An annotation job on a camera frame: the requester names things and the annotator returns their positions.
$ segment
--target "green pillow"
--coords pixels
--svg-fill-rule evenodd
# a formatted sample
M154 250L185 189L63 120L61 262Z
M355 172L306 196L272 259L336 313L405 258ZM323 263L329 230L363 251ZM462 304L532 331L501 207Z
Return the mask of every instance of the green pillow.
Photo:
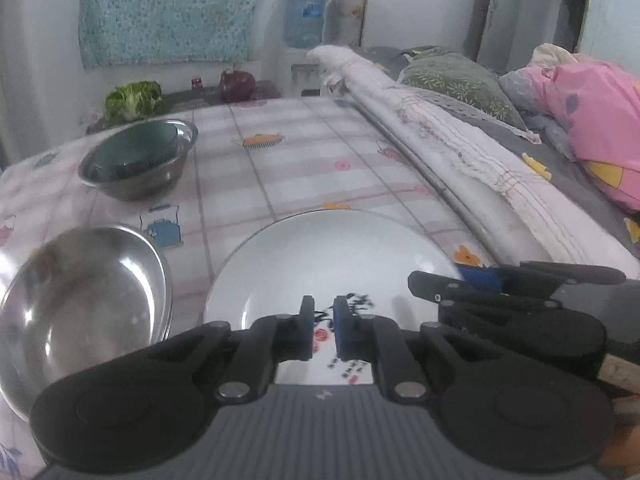
M527 129L490 70L441 46L418 47L409 52L415 57L400 74L399 82L446 94L503 123Z

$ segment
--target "checkered tablecloth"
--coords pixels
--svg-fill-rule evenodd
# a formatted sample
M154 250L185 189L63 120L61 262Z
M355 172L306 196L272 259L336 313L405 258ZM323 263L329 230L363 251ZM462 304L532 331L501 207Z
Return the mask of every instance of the checkered tablecloth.
M451 258L491 264L455 213L385 137L330 98L271 100L172 114L200 137L171 191L124 203L85 186L84 155L114 130L8 168L0 178L0 292L42 244L76 226L122 222L164 247L174 286L171 333L202 320L215 273L257 230L319 208L357 208L428 234ZM256 135L276 145L248 149ZM0 479L43 467L28 426L0 399Z

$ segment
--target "blue water bottle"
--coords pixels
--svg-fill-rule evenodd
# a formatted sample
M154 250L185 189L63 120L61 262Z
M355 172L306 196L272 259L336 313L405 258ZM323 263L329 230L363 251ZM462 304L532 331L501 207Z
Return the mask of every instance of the blue water bottle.
M313 48L322 43L326 0L287 0L284 41L293 48Z

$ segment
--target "empty metal bowl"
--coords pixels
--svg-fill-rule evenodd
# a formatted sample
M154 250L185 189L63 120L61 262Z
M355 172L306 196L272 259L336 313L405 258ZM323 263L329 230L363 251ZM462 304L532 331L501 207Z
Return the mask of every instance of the empty metal bowl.
M169 267L112 225L67 231L20 268L0 306L0 390L24 420L52 382L166 338Z
M94 171L103 181L129 178L171 160L177 149L178 128L170 121L134 124L96 147Z
M119 200L146 198L176 183L184 171L187 154L198 139L198 129L194 124L184 121L171 119L164 122L173 125L178 131L178 146L171 159L129 178L104 179L95 171L95 153L101 143L82 160L78 166L78 176L88 186L97 187L101 192Z

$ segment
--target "white plate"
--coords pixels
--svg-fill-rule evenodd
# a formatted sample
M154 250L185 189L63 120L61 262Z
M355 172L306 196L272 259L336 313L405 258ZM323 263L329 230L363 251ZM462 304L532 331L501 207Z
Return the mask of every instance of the white plate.
M432 240L391 219L357 210L311 211L258 231L236 249L213 283L204 321L248 328L263 316L297 313L302 297L311 295L319 321L314 358L281 364L276 382L367 383L369 365L335 357L329 307L336 296L354 294L349 301L359 311L418 330L436 321L438 311L409 292L414 270L460 278Z

